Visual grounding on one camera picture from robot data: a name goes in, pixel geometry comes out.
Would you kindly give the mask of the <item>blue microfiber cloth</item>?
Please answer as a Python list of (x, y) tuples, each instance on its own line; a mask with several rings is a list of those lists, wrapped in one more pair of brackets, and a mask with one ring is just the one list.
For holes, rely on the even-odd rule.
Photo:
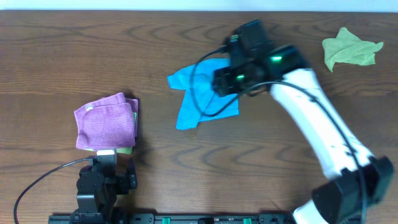
[(238, 101), (234, 101), (217, 116), (207, 117), (202, 114), (202, 112), (206, 114), (218, 112), (236, 96), (232, 94), (220, 97), (211, 87), (214, 71), (228, 65), (229, 60), (225, 58), (211, 58), (201, 62), (195, 70), (193, 87), (190, 86), (190, 75), (193, 71), (192, 65), (167, 77), (171, 89), (185, 91), (177, 117), (177, 129), (188, 130), (197, 127), (200, 122), (237, 116), (239, 114)]

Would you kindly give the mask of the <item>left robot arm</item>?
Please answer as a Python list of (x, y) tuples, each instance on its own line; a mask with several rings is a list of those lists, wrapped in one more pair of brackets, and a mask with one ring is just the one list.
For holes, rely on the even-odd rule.
[(137, 188), (135, 164), (129, 160), (124, 174), (116, 173), (116, 156), (103, 155), (88, 158), (90, 164), (80, 170), (77, 180), (78, 208), (70, 215), (73, 223), (128, 223), (125, 211), (115, 207), (118, 195), (127, 195)]

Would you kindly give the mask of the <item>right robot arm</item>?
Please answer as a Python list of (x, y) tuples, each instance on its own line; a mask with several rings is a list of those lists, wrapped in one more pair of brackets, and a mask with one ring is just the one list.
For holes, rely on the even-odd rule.
[(215, 72), (214, 91), (227, 96), (267, 88), (296, 122), (328, 179), (312, 191), (310, 201), (295, 209), (296, 223), (347, 222), (365, 216), (384, 198), (394, 175), (392, 162), (374, 157), (354, 136), (297, 48), (262, 44), (248, 50), (235, 42), (221, 51), (229, 55), (230, 64)]

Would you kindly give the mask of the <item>folded green cloth under purple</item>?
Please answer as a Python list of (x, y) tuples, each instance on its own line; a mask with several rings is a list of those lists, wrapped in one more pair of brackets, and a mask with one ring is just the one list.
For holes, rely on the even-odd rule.
[[(137, 123), (137, 113), (133, 112), (133, 117), (134, 117), (134, 124)], [(133, 152), (133, 147), (123, 147), (123, 148), (117, 148), (116, 149), (117, 153), (121, 153), (121, 154), (132, 154)]]

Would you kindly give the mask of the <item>crumpled green cloth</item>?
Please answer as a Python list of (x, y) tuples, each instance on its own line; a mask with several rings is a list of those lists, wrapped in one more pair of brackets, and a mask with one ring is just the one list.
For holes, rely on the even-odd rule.
[(324, 63), (333, 71), (335, 63), (349, 63), (360, 66), (375, 64), (376, 52), (384, 46), (383, 42), (374, 43), (361, 40), (347, 28), (342, 27), (335, 38), (322, 41)]

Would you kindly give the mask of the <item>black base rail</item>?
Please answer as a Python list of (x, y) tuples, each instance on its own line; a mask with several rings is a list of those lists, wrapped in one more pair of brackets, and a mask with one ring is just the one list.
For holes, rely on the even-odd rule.
[(93, 216), (51, 215), (48, 224), (67, 223), (117, 223), (117, 224), (294, 224), (296, 221), (289, 213), (261, 213), (258, 215), (154, 215), (136, 213), (116, 215), (110, 221), (100, 221)]

